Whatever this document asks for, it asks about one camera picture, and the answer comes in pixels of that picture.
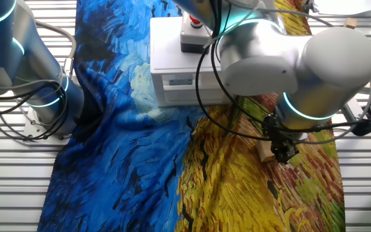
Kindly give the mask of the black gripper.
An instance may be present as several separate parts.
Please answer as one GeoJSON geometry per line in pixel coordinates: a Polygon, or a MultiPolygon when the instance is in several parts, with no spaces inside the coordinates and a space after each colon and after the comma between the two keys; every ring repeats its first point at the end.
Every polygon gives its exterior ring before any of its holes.
{"type": "Polygon", "coordinates": [[[262,126],[263,134],[271,140],[271,151],[277,161],[287,164],[299,153],[294,142],[298,138],[298,132],[285,128],[273,114],[264,116],[262,126]]]}

